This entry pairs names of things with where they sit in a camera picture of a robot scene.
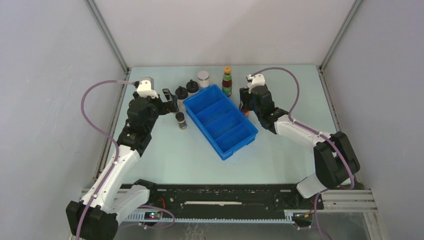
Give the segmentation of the peppercorn jar silver lid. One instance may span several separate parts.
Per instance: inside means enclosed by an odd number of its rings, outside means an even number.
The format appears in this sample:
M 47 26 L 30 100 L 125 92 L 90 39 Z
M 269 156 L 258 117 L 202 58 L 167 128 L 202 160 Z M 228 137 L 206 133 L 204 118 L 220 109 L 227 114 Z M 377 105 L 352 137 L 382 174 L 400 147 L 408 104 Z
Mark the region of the peppercorn jar silver lid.
M 197 74 L 198 87 L 202 91 L 210 86 L 210 74 L 206 70 L 201 70 Z

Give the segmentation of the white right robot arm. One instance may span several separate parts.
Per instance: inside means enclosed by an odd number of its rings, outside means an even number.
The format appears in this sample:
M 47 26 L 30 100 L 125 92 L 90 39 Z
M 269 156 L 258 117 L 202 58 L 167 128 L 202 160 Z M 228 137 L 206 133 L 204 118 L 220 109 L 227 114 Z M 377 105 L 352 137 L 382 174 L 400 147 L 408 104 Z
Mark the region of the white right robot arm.
M 289 112 L 275 106 L 266 85 L 253 89 L 242 87 L 239 95 L 240 109 L 253 111 L 264 129 L 287 137 L 313 153 L 314 173 L 298 182 L 297 191 L 290 196 L 295 208 L 304 209 L 312 196 L 335 189 L 347 180 L 350 181 L 348 188 L 354 188 L 354 175 L 360 170 L 360 164 L 345 133 L 314 130 L 290 118 Z

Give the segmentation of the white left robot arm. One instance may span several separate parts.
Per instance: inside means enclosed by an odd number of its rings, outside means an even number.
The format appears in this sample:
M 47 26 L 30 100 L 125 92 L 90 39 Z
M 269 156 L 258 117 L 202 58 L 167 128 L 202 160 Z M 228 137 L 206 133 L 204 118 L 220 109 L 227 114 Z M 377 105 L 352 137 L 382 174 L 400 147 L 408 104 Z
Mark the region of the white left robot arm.
M 134 92 L 125 125 L 113 143 L 112 160 L 81 200 L 71 201 L 66 207 L 69 227 L 77 240 L 112 240 L 121 223 L 136 208 L 156 206 L 158 194 L 145 185 L 135 184 L 122 197 L 116 195 L 125 175 L 147 149 L 158 117 L 178 110 L 177 97 L 167 88 L 162 92 L 165 102 L 154 90 Z

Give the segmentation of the short yellow-cap sauce bottle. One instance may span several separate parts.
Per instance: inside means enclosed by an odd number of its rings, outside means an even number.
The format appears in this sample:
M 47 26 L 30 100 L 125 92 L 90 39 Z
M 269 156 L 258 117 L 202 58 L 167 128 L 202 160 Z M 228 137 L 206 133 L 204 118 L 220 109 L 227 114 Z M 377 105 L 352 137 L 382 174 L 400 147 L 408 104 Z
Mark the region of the short yellow-cap sauce bottle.
M 241 108 L 240 108 L 240 111 L 243 113 L 243 115 L 244 115 L 246 118 L 248 118 L 248 117 L 249 117 L 249 114 L 250 114 L 250 111 L 249 111 L 249 110 L 244 109 L 243 107 L 241 107 Z

